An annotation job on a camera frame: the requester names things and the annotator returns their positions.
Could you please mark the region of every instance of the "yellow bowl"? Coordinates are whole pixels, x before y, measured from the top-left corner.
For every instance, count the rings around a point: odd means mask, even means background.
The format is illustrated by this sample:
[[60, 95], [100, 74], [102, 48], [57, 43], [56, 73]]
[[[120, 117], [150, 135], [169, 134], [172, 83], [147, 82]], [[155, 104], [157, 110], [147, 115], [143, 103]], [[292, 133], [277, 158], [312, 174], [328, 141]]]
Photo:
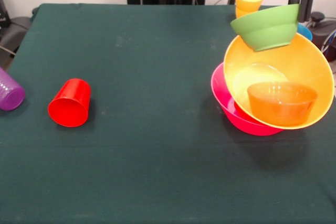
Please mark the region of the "yellow bowl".
[[[294, 130], [316, 123], [327, 113], [334, 97], [334, 79], [327, 60], [300, 34], [288, 46], [260, 52], [254, 52], [237, 36], [225, 53], [224, 76], [232, 97], [244, 112], [279, 129]], [[257, 118], [252, 113], [247, 89], [265, 81], [291, 81], [316, 90], [318, 97], [307, 120], [295, 126], [283, 126]]]

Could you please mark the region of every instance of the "yellow cup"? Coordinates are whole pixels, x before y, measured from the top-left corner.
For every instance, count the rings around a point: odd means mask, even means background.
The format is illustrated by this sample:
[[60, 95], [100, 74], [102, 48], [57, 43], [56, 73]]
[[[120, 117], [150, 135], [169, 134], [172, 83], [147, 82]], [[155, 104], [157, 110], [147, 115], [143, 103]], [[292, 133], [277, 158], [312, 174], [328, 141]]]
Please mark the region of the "yellow cup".
[[236, 17], [258, 11], [262, 2], [263, 0], [236, 0]]
[[254, 12], [245, 12], [243, 10], [240, 10], [238, 7], [236, 7], [236, 18], [243, 17], [247, 14], [254, 13]]

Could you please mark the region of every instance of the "dark green tablecloth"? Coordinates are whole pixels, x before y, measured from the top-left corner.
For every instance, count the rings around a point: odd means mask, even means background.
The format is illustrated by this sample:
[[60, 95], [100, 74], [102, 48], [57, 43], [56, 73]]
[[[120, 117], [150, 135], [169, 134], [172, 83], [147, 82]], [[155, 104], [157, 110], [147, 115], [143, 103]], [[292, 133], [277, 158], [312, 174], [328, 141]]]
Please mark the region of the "dark green tablecloth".
[[[27, 98], [0, 113], [0, 221], [335, 223], [336, 108], [253, 137], [213, 98], [233, 13], [42, 5], [9, 71]], [[92, 100], [68, 129], [47, 105], [74, 77]]]

